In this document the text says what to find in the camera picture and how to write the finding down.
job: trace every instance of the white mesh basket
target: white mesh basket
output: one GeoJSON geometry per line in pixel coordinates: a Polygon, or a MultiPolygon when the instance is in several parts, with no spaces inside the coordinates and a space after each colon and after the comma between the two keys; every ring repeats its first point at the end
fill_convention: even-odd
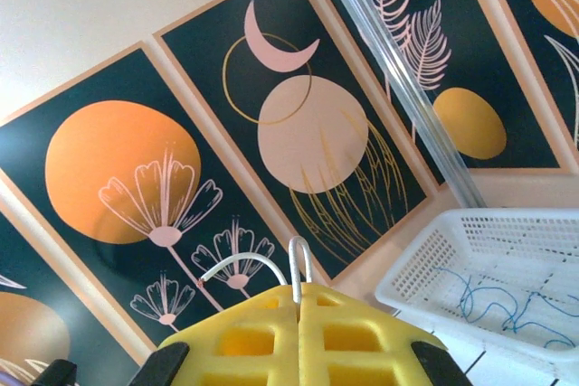
{"type": "Polygon", "coordinates": [[[579,210],[445,212],[375,296],[579,384],[579,210]]]}

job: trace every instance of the blue wire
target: blue wire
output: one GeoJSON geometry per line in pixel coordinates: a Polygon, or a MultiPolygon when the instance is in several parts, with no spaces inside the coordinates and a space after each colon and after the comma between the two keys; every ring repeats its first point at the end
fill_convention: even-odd
{"type": "MultiPolygon", "coordinates": [[[[505,321],[503,321],[503,323],[501,325],[503,331],[510,330],[514,334],[516,334],[519,330],[521,330],[524,327],[527,327],[530,325],[535,325],[537,327],[540,327],[542,329],[547,330],[548,332],[551,332],[552,334],[556,334],[562,338],[562,339],[551,339],[549,341],[546,341],[545,344],[543,345],[544,348],[547,348],[550,344],[554,344],[554,343],[564,344],[564,345],[567,345],[567,346],[570,346],[573,348],[576,347],[575,343],[573,342],[573,340],[571,338],[569,338],[568,336],[566,336],[560,332],[557,332],[556,330],[554,330],[550,327],[547,327],[546,325],[542,325],[542,324],[534,322],[534,321],[526,321],[522,325],[519,324],[519,321],[521,320],[522,316],[527,312],[528,307],[531,304],[531,301],[533,300],[534,297],[539,297],[541,300],[543,300],[545,303],[547,303],[549,306],[551,306],[554,310],[556,310],[564,315],[568,315],[572,318],[579,317],[579,314],[570,314],[570,313],[566,312],[564,309],[560,308],[559,306],[555,306],[553,303],[551,303],[548,300],[547,296],[542,295],[537,291],[532,291],[531,293],[529,293],[529,295],[527,297],[527,301],[523,305],[523,309],[520,312],[518,312],[519,304],[518,304],[517,299],[511,293],[509,293],[506,289],[501,288],[501,287],[478,287],[478,288],[472,289],[470,286],[472,276],[469,276],[469,279],[466,280],[460,274],[458,274],[452,270],[449,270],[447,268],[434,267],[433,269],[450,273],[454,277],[458,278],[462,282],[462,284],[464,284],[464,291],[462,292],[462,295],[460,296],[460,302],[457,305],[457,307],[460,308],[460,311],[462,313],[462,317],[466,320],[467,323],[473,324],[473,323],[478,322],[480,319],[482,319],[489,312],[489,310],[493,306],[496,306],[496,307],[502,309],[503,311],[505,311],[505,313],[507,314],[507,319],[505,321]],[[483,291],[483,290],[500,291],[500,292],[504,293],[506,296],[510,297],[515,304],[514,312],[511,313],[504,305],[502,305],[499,302],[491,302],[487,306],[487,308],[483,311],[483,313],[481,315],[479,315],[477,318],[475,318],[475,319],[469,318],[470,315],[472,314],[473,309],[474,309],[474,293],[476,293],[477,291],[483,291]]],[[[571,296],[571,295],[568,295],[568,296],[570,298],[572,298],[573,300],[579,302],[578,297],[571,296]]]]}

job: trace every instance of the black plastic piece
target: black plastic piece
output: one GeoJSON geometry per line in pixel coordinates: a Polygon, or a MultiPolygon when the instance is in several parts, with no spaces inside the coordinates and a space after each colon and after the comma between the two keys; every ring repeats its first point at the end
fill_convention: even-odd
{"type": "Polygon", "coordinates": [[[412,348],[432,386],[472,386],[459,365],[442,348],[422,341],[412,343],[412,348]]]}
{"type": "Polygon", "coordinates": [[[31,386],[74,386],[75,382],[76,365],[63,359],[56,359],[31,386]]]}
{"type": "Polygon", "coordinates": [[[127,386],[171,386],[188,353],[186,343],[174,343],[157,350],[148,356],[127,386]]]}

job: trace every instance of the pink line-art flower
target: pink line-art flower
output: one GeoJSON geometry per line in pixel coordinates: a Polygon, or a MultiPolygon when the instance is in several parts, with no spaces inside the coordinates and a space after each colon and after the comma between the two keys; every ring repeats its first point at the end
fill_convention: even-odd
{"type": "Polygon", "coordinates": [[[179,283],[176,280],[167,279],[166,275],[161,273],[161,278],[147,287],[147,296],[135,295],[130,307],[141,315],[158,321],[161,325],[168,325],[178,332],[174,322],[194,296],[194,289],[185,285],[179,290],[179,283]]]}
{"type": "MultiPolygon", "coordinates": [[[[239,226],[239,220],[233,219],[232,227],[214,235],[214,252],[203,245],[197,246],[197,250],[191,256],[193,263],[206,272],[211,267],[225,258],[242,252],[259,253],[269,258],[275,250],[275,246],[266,237],[255,244],[255,234],[251,230],[245,230],[239,226]]],[[[250,295],[245,286],[255,274],[263,267],[263,263],[254,259],[240,259],[233,264],[225,266],[215,274],[215,278],[227,284],[230,288],[240,290],[246,298],[250,295]]]]}
{"type": "MultiPolygon", "coordinates": [[[[132,193],[114,176],[99,190],[99,199],[111,212],[157,246],[167,249],[196,286],[197,278],[174,246],[223,198],[223,191],[212,179],[195,191],[197,176],[191,165],[181,164],[166,150],[162,162],[155,160],[135,169],[136,192],[132,193]]],[[[223,310],[206,289],[199,290],[216,310],[223,310]]]]}

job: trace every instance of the wall art print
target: wall art print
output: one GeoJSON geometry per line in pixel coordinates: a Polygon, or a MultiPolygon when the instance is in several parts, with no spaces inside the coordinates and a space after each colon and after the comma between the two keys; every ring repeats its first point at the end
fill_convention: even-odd
{"type": "MultiPolygon", "coordinates": [[[[340,0],[331,1],[441,182],[363,35],[340,0]]],[[[467,167],[558,167],[477,0],[374,1],[467,167]]]]}
{"type": "Polygon", "coordinates": [[[158,40],[331,278],[424,200],[308,0],[221,0],[158,40]]]}
{"type": "Polygon", "coordinates": [[[579,0],[507,0],[579,146],[579,0]]]}
{"type": "Polygon", "coordinates": [[[278,285],[288,256],[146,54],[97,67],[0,127],[0,168],[150,341],[278,285]]]}
{"type": "Polygon", "coordinates": [[[137,364],[1,212],[0,243],[0,372],[30,384],[67,359],[77,386],[125,386],[137,364]]]}

